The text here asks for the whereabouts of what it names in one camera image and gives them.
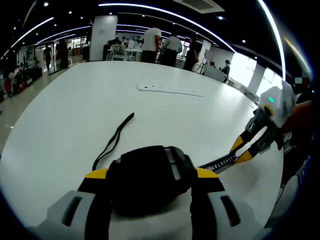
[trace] black cable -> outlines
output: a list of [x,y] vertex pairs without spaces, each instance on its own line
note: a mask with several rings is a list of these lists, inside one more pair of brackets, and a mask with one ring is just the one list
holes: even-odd
[[[124,128],[124,126],[125,126],[134,116],[135,116],[135,113],[134,113],[134,112],[131,113],[131,114],[123,121],[123,123],[121,123],[120,126],[118,126],[118,128],[117,128],[116,131],[115,131],[115,134],[114,134],[114,135],[112,136],[112,138],[109,140],[109,142],[108,142],[108,144],[106,145],[105,149],[99,154],[99,156],[98,156],[98,157],[96,158],[96,160],[94,161],[94,163],[93,163],[93,165],[92,165],[92,171],[94,171],[94,170],[97,169],[97,165],[98,165],[99,161],[100,161],[103,157],[105,157],[106,155],[108,155],[109,153],[111,153],[111,152],[115,149],[116,145],[117,145],[118,142],[119,142],[120,133],[121,133],[122,129]],[[106,153],[104,154],[104,152],[108,149],[109,145],[110,145],[115,139],[116,139],[116,141],[115,141],[115,143],[114,143],[113,148],[112,148],[110,151],[108,151],[108,152],[106,152]]]
[[280,196],[279,196],[279,198],[278,198],[278,200],[275,202],[275,204],[274,204],[274,206],[276,206],[277,205],[277,203],[279,202],[279,200],[280,200],[280,198],[281,198],[281,196],[282,196],[282,194],[284,193],[284,191],[285,191],[285,187],[286,187],[286,185],[287,185],[287,183],[288,183],[289,181],[287,181],[282,187],[280,187],[281,189],[282,189],[282,192],[281,192],[281,194],[280,194]]

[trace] yellow trim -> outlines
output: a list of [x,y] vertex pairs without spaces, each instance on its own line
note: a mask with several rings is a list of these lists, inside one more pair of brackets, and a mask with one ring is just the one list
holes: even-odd
[[238,136],[230,150],[230,153],[236,148],[238,147],[240,144],[242,144],[244,141],[242,140],[242,137],[241,136]]
[[264,107],[269,109],[269,111],[271,113],[271,117],[273,117],[274,116],[274,111],[272,111],[271,107],[269,107],[269,105],[267,105],[267,104],[265,104]]
[[246,150],[244,153],[242,153],[242,155],[240,157],[238,157],[238,160],[235,161],[234,164],[244,163],[244,162],[249,161],[251,159],[252,159],[252,156],[251,156],[250,152],[248,150]]
[[198,172],[198,178],[219,178],[215,172],[207,169],[196,167],[196,171]]
[[99,169],[89,172],[85,178],[87,179],[105,179],[109,168]]

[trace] black ceiling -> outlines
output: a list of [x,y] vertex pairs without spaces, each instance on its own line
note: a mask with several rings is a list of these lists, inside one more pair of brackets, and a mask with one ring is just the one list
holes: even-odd
[[[228,48],[215,39],[206,31],[198,28],[197,26],[179,19],[175,16],[162,13],[159,11],[131,7],[131,6],[108,6],[99,7],[101,3],[135,3],[144,4],[153,7],[162,8],[184,17],[187,17],[200,25],[208,28],[223,40],[229,44],[237,44],[244,46],[257,52],[260,55],[264,55],[276,63],[281,65],[280,54],[278,45],[275,40],[273,31],[266,18],[265,13],[262,11],[257,0],[215,0],[215,2],[224,8],[224,12],[206,13],[200,14],[197,11],[192,10],[184,5],[176,3],[172,0],[117,0],[117,1],[104,1],[104,0],[91,0],[91,1],[62,1],[62,0],[48,0],[36,1],[34,7],[30,11],[26,18],[28,11],[32,7],[34,0],[24,1],[7,1],[1,3],[2,13],[0,15],[0,29],[2,33],[2,41],[0,44],[0,57],[10,48],[10,46],[18,40],[24,33],[36,26],[37,24],[54,17],[53,20],[38,27],[36,30],[28,34],[23,40],[17,43],[11,51],[6,55],[8,58],[13,58],[13,50],[18,50],[22,47],[23,42],[26,45],[32,45],[38,41],[47,38],[51,35],[66,31],[69,29],[89,26],[90,20],[94,20],[95,16],[108,15],[109,12],[117,14],[119,12],[125,13],[138,13],[150,16],[163,18],[169,21],[176,22],[184,25],[194,31],[203,34],[207,38],[216,42],[221,48],[228,50]],[[44,7],[44,2],[48,2],[49,5]],[[283,21],[289,29],[294,31],[301,31],[303,29],[297,28],[295,22],[297,18],[292,17],[292,14],[286,11],[287,3],[290,1],[272,1],[265,0],[271,11],[275,13],[277,19]],[[217,16],[222,16],[224,19],[219,20]],[[162,30],[171,32],[176,29],[180,35],[187,36],[190,34],[188,30],[177,25],[173,25],[170,22],[163,21],[153,17],[141,17],[140,15],[132,14],[119,14],[118,24],[138,25],[145,27],[153,27],[159,25]],[[134,30],[129,27],[119,27],[122,30]],[[91,28],[84,28],[76,32],[79,35],[90,35]],[[245,52],[241,49],[235,48],[238,52],[253,57],[251,53]],[[291,53],[286,53],[288,63],[288,71],[295,70],[298,66]]]

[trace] floor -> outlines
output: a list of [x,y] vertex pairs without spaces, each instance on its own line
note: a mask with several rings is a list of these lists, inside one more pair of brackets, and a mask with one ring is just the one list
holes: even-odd
[[39,79],[27,87],[22,93],[9,97],[0,103],[0,111],[2,111],[0,114],[0,155],[5,147],[11,129],[15,127],[15,123],[26,107],[46,86],[67,70],[68,68],[52,75],[49,75],[50,71],[45,71]]

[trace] man in white shirt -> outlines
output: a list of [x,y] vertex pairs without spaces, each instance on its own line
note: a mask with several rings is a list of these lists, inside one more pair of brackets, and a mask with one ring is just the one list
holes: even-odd
[[172,36],[163,43],[160,64],[170,67],[176,66],[177,54],[182,52],[182,44],[177,36],[178,34],[172,33]]
[[142,46],[141,61],[144,63],[154,64],[157,53],[160,50],[161,31],[160,28],[153,27],[148,29],[144,34],[144,43]]

